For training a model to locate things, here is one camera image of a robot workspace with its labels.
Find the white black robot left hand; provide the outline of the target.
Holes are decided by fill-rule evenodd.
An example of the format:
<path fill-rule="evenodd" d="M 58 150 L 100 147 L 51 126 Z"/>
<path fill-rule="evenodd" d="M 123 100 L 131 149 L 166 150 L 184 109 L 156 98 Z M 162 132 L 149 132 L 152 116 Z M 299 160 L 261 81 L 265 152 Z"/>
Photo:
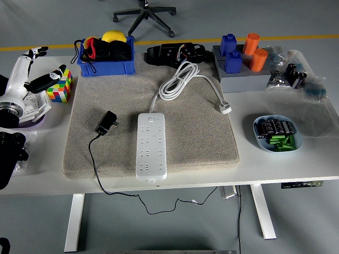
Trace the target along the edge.
<path fill-rule="evenodd" d="M 5 94 L 1 97 L 1 107 L 13 106 L 24 110 L 24 98 L 28 92 L 37 94 L 58 83 L 63 76 L 66 65 L 28 82 L 28 76 L 34 59 L 45 56 L 48 47 L 37 47 L 28 50 L 18 57 L 9 77 Z"/>

